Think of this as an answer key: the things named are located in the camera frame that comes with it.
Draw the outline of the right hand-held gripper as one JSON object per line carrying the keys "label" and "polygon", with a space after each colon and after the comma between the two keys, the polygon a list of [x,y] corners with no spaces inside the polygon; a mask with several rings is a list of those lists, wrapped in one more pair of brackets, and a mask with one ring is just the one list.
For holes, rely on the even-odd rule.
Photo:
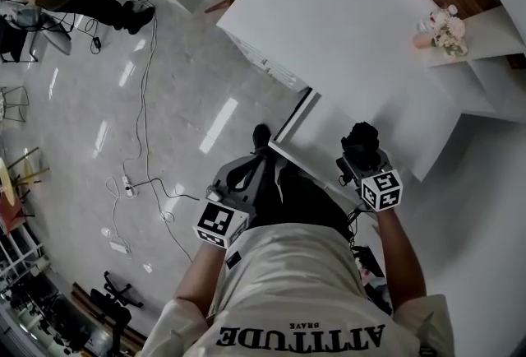
{"label": "right hand-held gripper", "polygon": [[373,153],[344,152],[336,160],[340,184],[353,182],[362,201],[374,212],[389,210],[401,202],[403,183],[382,149]]}

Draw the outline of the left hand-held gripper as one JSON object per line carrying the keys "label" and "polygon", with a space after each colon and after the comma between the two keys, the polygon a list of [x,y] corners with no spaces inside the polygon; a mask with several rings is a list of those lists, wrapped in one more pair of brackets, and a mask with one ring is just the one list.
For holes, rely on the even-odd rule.
{"label": "left hand-held gripper", "polygon": [[197,238],[224,249],[232,246],[255,218],[275,204],[268,192],[274,173],[275,157],[270,152],[223,165],[198,204],[193,224]]}

